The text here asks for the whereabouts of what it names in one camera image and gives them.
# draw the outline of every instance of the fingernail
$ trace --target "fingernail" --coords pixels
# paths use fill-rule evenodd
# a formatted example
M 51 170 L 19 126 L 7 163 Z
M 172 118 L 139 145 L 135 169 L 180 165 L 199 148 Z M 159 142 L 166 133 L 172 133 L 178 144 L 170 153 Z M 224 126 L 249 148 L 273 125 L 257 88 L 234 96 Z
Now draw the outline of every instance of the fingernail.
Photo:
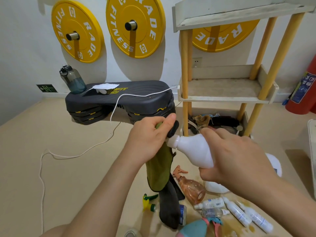
M 175 119 L 177 118 L 176 113 L 171 113 L 171 114 L 169 115 L 169 118 L 175 120 Z

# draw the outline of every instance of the hand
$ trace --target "hand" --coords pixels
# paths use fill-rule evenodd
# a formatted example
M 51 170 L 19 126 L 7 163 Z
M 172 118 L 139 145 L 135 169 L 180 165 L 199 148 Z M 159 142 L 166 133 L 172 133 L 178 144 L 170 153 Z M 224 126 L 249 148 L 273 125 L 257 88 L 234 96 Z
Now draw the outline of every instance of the hand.
M 200 168 L 203 180 L 220 183 L 247 199 L 259 194 L 259 187 L 268 188 L 278 182 L 265 152 L 249 137 L 233 135 L 223 128 L 214 131 L 203 128 L 201 134 L 214 160 L 213 168 Z
M 145 117 L 137 121 L 130 131 L 122 153 L 135 158 L 136 162 L 143 165 L 156 155 L 175 121 L 175 113 L 171 113 L 167 118 Z M 160 122 L 162 122 L 161 126 L 156 129 L 156 125 Z

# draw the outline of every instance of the wall-mounted weight plate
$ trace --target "wall-mounted weight plate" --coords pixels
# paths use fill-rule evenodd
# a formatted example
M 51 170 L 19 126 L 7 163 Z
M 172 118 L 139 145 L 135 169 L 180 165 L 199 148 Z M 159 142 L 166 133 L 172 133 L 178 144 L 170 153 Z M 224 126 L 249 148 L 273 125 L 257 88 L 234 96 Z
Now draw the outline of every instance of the wall-mounted weight plate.
M 73 0 L 60 0 L 52 10 L 54 32 L 65 50 L 83 63 L 97 60 L 104 37 L 101 27 L 83 4 Z
M 193 29 L 193 46 L 207 52 L 228 50 L 242 42 L 259 20 Z
M 106 22 L 118 48 L 134 58 L 153 54 L 166 30 L 160 0 L 107 0 Z

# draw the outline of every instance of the white cable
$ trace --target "white cable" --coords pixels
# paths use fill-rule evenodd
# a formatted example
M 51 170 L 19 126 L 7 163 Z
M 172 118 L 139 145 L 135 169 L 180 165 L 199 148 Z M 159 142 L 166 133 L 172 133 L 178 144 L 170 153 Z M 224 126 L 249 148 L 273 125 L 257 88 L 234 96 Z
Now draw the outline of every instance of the white cable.
M 51 154 L 54 159 L 73 159 L 73 158 L 77 158 L 77 157 L 80 157 L 80 156 L 84 155 L 86 152 L 88 152 L 88 151 L 91 150 L 92 148 L 94 148 L 94 147 L 96 147 L 96 146 L 98 146 L 98 145 L 101 145 L 101 144 L 104 144 L 104 143 L 108 142 L 108 141 L 113 137 L 115 129 L 119 126 L 119 124 L 120 124 L 121 122 L 114 128 L 114 130 L 112 130 L 112 116 L 113 116 L 114 111 L 115 111 L 115 109 L 116 109 L 116 107 L 117 107 L 117 105 L 118 105 L 119 99 L 120 99 L 122 96 L 125 95 L 125 96 L 147 97 L 147 96 L 156 95 L 156 94 L 160 94 L 160 93 L 169 91 L 169 90 L 171 90 L 171 89 L 173 89 L 173 88 L 177 88 L 177 87 L 171 87 L 171 88 L 169 88 L 169 89 L 167 89 L 167 90 L 160 91 L 160 92 L 157 92 L 157 93 L 148 94 L 148 95 L 145 95 L 145 96 L 133 95 L 133 94 L 122 94 L 122 95 L 120 95 L 119 98 L 118 98 L 118 100 L 117 100 L 117 102 L 116 102 L 116 104 L 115 104 L 115 107 L 114 107 L 114 109 L 113 109 L 113 111 L 112 111 L 111 117 L 110 117 L 111 132 L 110 132 L 109 138 L 108 138 L 106 141 L 104 141 L 104 142 L 101 142 L 101 143 L 99 143 L 99 144 L 96 144 L 96 145 L 90 147 L 90 148 L 87 149 L 85 152 L 83 152 L 81 155 L 63 156 L 63 155 L 56 155 L 56 154 L 50 152 L 49 149 L 46 149 L 46 150 L 47 150 L 46 153 L 45 153 L 45 150 L 43 151 L 43 153 L 42 153 L 42 155 L 41 155 L 41 158 L 40 158 L 40 170 L 39 170 L 39 179 L 41 180 L 42 185 L 43 185 L 43 195 L 42 195 L 42 201 L 41 201 L 42 234 L 44 233 L 44 210 L 43 210 L 43 208 L 44 208 L 44 197 L 45 197 L 45 183 L 44 183 L 44 181 L 43 181 L 43 179 L 42 179 L 43 157 L 44 157 L 46 154 Z

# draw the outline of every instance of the red fire extinguisher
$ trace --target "red fire extinguisher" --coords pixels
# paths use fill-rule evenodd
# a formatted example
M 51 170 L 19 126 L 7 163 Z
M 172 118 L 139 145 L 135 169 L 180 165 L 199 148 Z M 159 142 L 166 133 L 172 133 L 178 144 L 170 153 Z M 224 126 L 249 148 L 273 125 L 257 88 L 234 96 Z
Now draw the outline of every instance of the red fire extinguisher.
M 299 115 L 312 111 L 316 113 L 316 55 L 307 68 L 305 76 L 298 83 L 285 108 Z

